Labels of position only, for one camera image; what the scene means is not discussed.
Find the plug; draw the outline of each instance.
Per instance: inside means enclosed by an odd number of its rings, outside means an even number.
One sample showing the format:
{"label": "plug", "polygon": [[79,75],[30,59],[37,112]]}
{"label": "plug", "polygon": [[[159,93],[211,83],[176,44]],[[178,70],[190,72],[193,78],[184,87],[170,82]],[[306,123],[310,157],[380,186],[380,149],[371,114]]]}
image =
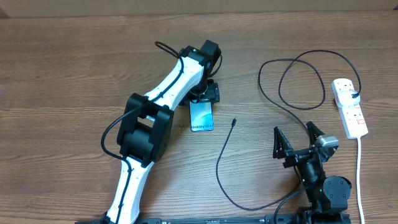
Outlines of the plug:
{"label": "plug", "polygon": [[356,139],[368,133],[365,119],[359,105],[360,96],[353,98],[354,84],[346,78],[339,78],[331,83],[341,121],[348,139]]}
{"label": "plug", "polygon": [[236,124],[236,118],[234,118],[234,119],[232,120],[232,123],[231,123],[232,128],[235,126],[235,124]]}
{"label": "plug", "polygon": [[357,105],[361,101],[361,96],[353,97],[358,92],[354,90],[354,84],[346,78],[338,78],[331,84],[335,101],[338,107]]}

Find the smartphone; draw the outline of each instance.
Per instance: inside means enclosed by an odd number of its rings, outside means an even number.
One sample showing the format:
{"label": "smartphone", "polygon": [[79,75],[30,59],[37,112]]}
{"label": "smartphone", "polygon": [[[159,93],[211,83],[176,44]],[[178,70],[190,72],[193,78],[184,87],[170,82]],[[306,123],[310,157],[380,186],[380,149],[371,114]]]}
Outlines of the smartphone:
{"label": "smartphone", "polygon": [[191,131],[212,131],[213,111],[211,103],[192,103],[189,102],[189,110],[191,115]]}

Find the white cable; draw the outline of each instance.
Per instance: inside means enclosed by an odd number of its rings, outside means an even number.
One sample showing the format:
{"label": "white cable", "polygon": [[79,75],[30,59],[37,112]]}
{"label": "white cable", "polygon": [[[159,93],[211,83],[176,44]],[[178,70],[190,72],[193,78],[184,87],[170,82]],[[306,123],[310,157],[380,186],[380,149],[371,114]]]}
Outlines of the white cable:
{"label": "white cable", "polygon": [[359,183],[359,172],[361,171],[361,137],[358,140],[358,160],[356,162],[356,197],[358,200],[359,216],[361,217],[361,224],[365,224],[365,217],[362,210],[361,202],[361,184]]}

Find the power strip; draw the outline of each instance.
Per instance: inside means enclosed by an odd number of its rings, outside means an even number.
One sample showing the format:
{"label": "power strip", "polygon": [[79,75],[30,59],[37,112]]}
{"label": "power strip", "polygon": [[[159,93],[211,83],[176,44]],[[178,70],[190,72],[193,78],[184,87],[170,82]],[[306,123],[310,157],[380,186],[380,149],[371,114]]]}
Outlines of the power strip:
{"label": "power strip", "polygon": [[361,170],[361,137],[368,133],[365,119],[362,114],[359,102],[361,97],[353,98],[354,84],[346,78],[339,78],[331,83],[331,89],[335,95],[335,101],[340,112],[341,121],[348,139],[358,140],[358,160],[356,165],[356,196],[358,199],[359,216],[361,224],[365,224],[365,217],[361,202],[361,184],[359,183],[359,173]]}

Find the wood grain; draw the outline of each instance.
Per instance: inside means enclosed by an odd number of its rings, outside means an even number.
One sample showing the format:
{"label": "wood grain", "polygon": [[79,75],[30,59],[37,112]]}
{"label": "wood grain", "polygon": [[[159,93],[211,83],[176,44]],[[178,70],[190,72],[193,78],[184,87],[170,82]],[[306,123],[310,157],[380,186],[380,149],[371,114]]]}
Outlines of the wood grain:
{"label": "wood grain", "polygon": [[[303,129],[270,104],[257,87],[261,64],[312,49],[335,50],[358,69],[362,109],[369,128],[363,137],[362,198],[368,223],[398,222],[398,13],[296,12],[184,16],[111,16],[0,20],[0,223],[73,223],[101,216],[111,205],[120,162],[100,148],[104,128],[117,118],[133,92],[144,94],[169,73],[175,59],[157,49],[220,45],[224,62],[216,82],[221,102],[215,130],[192,133],[189,112],[175,112],[169,147],[150,173],[141,200],[145,217],[258,217],[275,207],[245,212],[230,204],[215,178],[215,164],[231,121],[238,123],[220,162],[220,179],[233,200],[258,207],[286,194],[294,173],[271,156],[274,126],[293,147],[307,146]],[[294,111],[303,121],[340,140],[325,164],[327,175],[355,183],[356,141],[347,140],[330,83],[355,80],[342,59],[303,57],[317,67],[326,101]],[[286,63],[264,68],[262,86],[277,102]],[[322,99],[316,75],[294,65],[282,94],[295,105]],[[115,129],[106,141],[118,152]],[[356,190],[348,213],[358,222]],[[306,205],[301,195],[282,208]]]}
{"label": "wood grain", "polygon": [[2,9],[1,5],[0,5],[0,19],[5,19],[8,18],[9,16],[7,15],[6,12],[4,12],[4,10]]}
{"label": "wood grain", "polygon": [[393,10],[396,0],[2,0],[11,18]]}

